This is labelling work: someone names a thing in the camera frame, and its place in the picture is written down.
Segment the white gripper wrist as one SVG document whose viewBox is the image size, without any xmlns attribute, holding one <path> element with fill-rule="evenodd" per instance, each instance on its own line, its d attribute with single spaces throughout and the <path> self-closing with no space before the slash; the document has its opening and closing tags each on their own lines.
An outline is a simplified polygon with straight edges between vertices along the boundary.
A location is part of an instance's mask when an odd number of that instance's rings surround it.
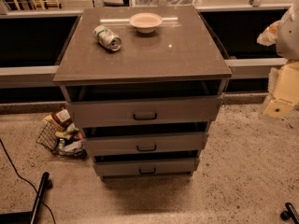
<svg viewBox="0 0 299 224">
<path fill-rule="evenodd" d="M 271 23 L 257 38 L 263 46 L 277 41 L 279 21 Z M 261 119 L 284 119 L 293 107 L 299 104 L 299 62 L 286 63 L 280 69 L 271 68 L 268 78 L 268 92 L 261 105 Z"/>
</svg>

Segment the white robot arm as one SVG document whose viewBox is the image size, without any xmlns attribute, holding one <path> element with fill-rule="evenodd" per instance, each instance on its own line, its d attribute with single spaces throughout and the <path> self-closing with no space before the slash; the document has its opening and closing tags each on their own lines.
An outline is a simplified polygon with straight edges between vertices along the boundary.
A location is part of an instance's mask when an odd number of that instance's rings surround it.
<svg viewBox="0 0 299 224">
<path fill-rule="evenodd" d="M 283 119 L 299 105 L 299 1 L 259 34 L 257 43 L 275 45 L 277 54 L 287 60 L 281 68 L 270 69 L 260 112 L 262 117 Z"/>
</svg>

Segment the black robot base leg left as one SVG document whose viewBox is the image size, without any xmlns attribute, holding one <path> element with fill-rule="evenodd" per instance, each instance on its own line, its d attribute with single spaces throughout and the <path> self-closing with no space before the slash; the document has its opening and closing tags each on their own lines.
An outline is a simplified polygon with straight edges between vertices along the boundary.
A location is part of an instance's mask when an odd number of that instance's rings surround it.
<svg viewBox="0 0 299 224">
<path fill-rule="evenodd" d="M 45 193 L 51 187 L 50 174 L 45 172 L 41 177 L 32 210 L 27 212 L 1 214 L 0 224 L 37 224 L 41 205 L 44 203 Z"/>
</svg>

